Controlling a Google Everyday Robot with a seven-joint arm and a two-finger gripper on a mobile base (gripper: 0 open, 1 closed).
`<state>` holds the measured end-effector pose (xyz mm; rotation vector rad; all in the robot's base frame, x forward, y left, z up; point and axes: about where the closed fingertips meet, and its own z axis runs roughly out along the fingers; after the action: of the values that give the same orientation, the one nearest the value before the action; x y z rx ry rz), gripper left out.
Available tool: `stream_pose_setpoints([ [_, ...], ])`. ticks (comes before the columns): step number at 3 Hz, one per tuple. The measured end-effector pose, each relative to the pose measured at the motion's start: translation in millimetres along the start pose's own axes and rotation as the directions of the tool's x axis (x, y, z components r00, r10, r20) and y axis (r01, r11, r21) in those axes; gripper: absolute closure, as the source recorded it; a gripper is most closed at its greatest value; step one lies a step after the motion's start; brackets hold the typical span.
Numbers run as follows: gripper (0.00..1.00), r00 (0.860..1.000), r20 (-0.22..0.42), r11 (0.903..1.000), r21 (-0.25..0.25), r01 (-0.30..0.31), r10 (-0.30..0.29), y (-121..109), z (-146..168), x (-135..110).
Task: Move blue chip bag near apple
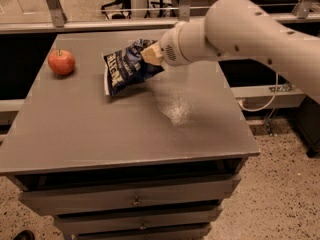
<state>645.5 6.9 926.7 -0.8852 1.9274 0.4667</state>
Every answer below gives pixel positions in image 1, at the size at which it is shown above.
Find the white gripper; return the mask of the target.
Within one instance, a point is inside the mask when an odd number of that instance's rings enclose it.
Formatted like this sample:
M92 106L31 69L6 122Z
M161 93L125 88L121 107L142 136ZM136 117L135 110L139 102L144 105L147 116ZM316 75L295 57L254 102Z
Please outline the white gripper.
M216 61L220 51L206 39L204 20L178 23L168 30L158 43L141 52L146 63L160 66L163 59L170 66L182 66L197 61Z

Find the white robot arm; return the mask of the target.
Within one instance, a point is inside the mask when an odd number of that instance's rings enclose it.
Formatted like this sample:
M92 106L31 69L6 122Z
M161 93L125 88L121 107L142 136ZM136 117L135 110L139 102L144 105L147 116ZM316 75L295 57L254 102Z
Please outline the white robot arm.
M251 59L320 102L320 38L290 29L250 0L218 0L142 51L152 65Z

